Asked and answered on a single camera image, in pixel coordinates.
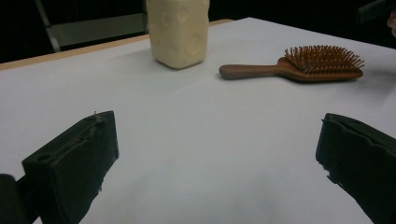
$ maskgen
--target white surface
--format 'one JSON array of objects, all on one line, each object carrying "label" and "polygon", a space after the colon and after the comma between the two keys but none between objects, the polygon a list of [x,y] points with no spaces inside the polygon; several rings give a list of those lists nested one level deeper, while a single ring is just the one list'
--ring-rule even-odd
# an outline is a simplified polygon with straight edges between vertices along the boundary
[{"label": "white surface", "polygon": [[[94,111],[114,110],[120,158],[81,223],[371,223],[315,160],[336,113],[396,136],[396,50],[245,19],[211,27],[205,61],[156,63],[149,41],[0,71],[0,172]],[[337,45],[366,61],[356,81],[219,78],[290,47]]]}]

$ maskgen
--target hairbrush head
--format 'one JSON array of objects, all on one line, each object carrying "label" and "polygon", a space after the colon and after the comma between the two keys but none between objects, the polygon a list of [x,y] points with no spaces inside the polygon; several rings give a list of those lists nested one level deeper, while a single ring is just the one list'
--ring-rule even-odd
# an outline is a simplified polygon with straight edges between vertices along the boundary
[{"label": "hairbrush head", "polygon": [[285,57],[306,74],[342,71],[356,73],[364,66],[364,61],[351,50],[336,46],[304,46],[286,49]]}]

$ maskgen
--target hairbrush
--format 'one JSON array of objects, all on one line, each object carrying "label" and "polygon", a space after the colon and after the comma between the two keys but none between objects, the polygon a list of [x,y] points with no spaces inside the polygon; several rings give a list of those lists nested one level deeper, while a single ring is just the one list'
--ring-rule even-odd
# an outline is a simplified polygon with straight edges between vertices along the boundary
[{"label": "hairbrush", "polygon": [[224,64],[224,79],[279,75],[299,81],[336,81],[361,77],[364,61],[351,50],[336,46],[303,46],[285,50],[276,65]]}]

